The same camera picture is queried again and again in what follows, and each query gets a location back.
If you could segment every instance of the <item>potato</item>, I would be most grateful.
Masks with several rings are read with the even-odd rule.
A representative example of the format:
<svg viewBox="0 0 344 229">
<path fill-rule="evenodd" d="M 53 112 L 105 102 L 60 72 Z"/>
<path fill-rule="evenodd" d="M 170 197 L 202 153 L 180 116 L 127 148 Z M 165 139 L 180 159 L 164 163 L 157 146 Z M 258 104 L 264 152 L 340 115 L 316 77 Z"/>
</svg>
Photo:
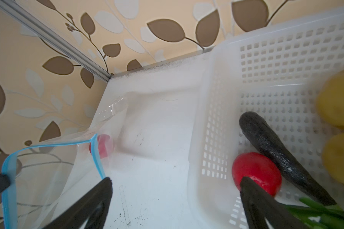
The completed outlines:
<svg viewBox="0 0 344 229">
<path fill-rule="evenodd" d="M 322 150 L 322 162 L 330 176 L 344 184 L 344 133 L 327 141 Z"/>
<path fill-rule="evenodd" d="M 344 129 L 344 70 L 325 83 L 317 97 L 316 109 L 324 121 Z"/>
</svg>

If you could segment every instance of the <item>clear ziplock bag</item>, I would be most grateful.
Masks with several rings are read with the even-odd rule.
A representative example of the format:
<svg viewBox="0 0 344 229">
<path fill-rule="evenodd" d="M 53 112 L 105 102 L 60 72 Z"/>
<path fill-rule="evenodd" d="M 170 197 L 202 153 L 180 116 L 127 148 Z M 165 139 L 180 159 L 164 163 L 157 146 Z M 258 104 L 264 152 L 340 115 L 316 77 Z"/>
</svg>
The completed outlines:
<svg viewBox="0 0 344 229">
<path fill-rule="evenodd" d="M 105 178 L 127 111 L 124 97 L 86 131 L 40 142 L 11 154 L 1 172 L 11 185 L 2 193 L 5 229 L 37 229 L 61 215 Z"/>
</svg>

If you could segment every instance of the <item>red vegetable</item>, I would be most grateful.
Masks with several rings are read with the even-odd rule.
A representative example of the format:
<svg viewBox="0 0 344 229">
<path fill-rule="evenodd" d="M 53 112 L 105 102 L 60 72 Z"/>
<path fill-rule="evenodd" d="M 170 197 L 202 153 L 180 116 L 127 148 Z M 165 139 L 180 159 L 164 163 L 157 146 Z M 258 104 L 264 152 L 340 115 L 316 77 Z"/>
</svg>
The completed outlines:
<svg viewBox="0 0 344 229">
<path fill-rule="evenodd" d="M 256 152 L 240 154 L 234 160 L 232 176 L 239 190 L 242 178 L 249 177 L 273 197 L 279 192 L 282 184 L 282 176 L 275 164 Z"/>
<path fill-rule="evenodd" d="M 98 142 L 98 153 L 99 157 L 105 158 L 109 153 L 112 153 L 113 151 L 113 142 L 109 135 L 101 134 L 97 136 L 97 142 Z M 89 151 L 91 151 L 92 144 L 89 144 Z"/>
</svg>

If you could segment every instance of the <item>beige wall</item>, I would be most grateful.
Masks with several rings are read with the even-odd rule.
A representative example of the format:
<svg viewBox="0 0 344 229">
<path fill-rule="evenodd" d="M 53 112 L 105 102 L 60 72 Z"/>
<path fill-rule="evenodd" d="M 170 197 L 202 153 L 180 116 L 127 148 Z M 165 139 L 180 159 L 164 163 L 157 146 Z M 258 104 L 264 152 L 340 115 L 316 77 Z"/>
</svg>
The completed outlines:
<svg viewBox="0 0 344 229">
<path fill-rule="evenodd" d="M 344 5 L 344 0 L 241 0 L 233 4 L 231 0 L 16 2 L 101 67 L 106 68 L 107 64 L 109 72 L 113 74 L 201 49 L 193 41 L 183 39 L 184 34 L 207 47 L 267 24 L 273 25 Z M 67 13 L 73 17 L 76 27 L 71 25 Z M 85 13 L 89 17 L 81 20 Z M 159 19 L 169 19 L 176 23 Z M 80 32 L 69 31 L 65 23 Z M 92 43 L 87 30 L 91 33 Z M 113 46 L 112 57 L 106 56 L 103 60 L 97 49 L 103 55 L 102 47 L 108 44 L 116 45 Z"/>
<path fill-rule="evenodd" d="M 0 11 L 0 171 L 6 154 L 26 142 L 83 131 L 92 121 L 106 83 L 87 72 L 82 80 L 82 67 L 69 65 L 78 64 L 68 58 L 45 65 L 68 71 L 63 73 L 74 67 L 68 75 L 46 70 L 43 65 L 57 56 L 62 55 Z"/>
</svg>

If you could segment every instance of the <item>white table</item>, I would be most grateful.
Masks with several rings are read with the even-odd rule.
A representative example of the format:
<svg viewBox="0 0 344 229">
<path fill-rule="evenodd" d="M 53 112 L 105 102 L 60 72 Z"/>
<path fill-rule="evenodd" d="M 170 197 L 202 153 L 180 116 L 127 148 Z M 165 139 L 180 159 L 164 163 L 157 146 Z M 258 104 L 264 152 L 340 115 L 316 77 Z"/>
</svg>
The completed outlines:
<svg viewBox="0 0 344 229">
<path fill-rule="evenodd" d="M 109 81 L 96 114 L 126 93 L 129 108 L 105 168 L 113 196 L 104 228 L 200 228 L 188 206 L 186 183 L 198 87 L 208 56 Z"/>
</svg>

